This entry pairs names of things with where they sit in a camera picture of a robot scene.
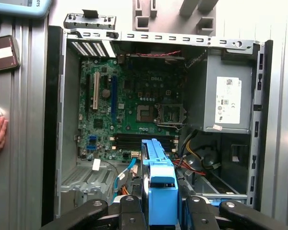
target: white pci slot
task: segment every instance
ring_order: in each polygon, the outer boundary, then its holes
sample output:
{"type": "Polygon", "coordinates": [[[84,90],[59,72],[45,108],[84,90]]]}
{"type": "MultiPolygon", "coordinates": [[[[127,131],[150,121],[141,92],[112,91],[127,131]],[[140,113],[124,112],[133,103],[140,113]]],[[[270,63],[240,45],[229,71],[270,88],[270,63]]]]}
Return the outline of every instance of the white pci slot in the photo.
{"type": "Polygon", "coordinates": [[[94,73],[93,109],[98,109],[100,73],[94,73]]]}

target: motherboard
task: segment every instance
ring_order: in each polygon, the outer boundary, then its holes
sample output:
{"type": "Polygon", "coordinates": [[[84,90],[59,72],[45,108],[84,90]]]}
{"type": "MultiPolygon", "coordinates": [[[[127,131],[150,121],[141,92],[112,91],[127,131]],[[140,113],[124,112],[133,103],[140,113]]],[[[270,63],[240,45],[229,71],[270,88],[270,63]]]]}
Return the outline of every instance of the motherboard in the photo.
{"type": "Polygon", "coordinates": [[[177,151],[183,127],[184,68],[161,58],[81,62],[78,157],[129,161],[141,140],[157,138],[177,151]]]}

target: dell logo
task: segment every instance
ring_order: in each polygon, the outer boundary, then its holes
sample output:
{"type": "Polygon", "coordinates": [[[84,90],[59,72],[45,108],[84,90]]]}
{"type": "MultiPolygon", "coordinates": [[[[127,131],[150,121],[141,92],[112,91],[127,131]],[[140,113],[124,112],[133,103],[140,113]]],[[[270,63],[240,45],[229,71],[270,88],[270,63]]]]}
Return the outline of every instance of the dell logo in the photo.
{"type": "Polygon", "coordinates": [[[152,81],[162,81],[162,78],[161,77],[151,77],[151,80],[152,81]]]}

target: ram slot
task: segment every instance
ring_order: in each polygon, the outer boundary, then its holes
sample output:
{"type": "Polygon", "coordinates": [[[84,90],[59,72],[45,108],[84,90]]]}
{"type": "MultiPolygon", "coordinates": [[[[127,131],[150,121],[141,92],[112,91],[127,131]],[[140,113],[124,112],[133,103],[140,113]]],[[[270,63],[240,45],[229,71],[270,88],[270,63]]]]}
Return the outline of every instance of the ram slot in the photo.
{"type": "Polygon", "coordinates": [[[111,117],[112,123],[116,120],[116,104],[117,104],[117,77],[112,77],[112,90],[111,90],[111,117]]]}
{"type": "Polygon", "coordinates": [[[150,134],[123,134],[114,135],[116,147],[122,150],[141,150],[142,139],[156,138],[164,148],[165,152],[171,152],[175,148],[174,136],[150,135],[150,134]]]}
{"type": "Polygon", "coordinates": [[[93,110],[98,109],[99,100],[99,84],[100,84],[100,73],[94,73],[94,96],[93,96],[93,110]]]}

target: blue drive bracket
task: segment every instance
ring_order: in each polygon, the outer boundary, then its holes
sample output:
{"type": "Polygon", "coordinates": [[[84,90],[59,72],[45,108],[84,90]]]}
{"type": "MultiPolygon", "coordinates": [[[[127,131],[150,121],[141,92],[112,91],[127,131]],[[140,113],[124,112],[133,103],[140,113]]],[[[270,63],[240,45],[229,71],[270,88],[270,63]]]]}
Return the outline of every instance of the blue drive bracket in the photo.
{"type": "Polygon", "coordinates": [[[178,184],[174,165],[165,155],[157,139],[142,140],[142,151],[149,159],[143,165],[149,166],[148,224],[176,225],[178,218],[178,184]]]}

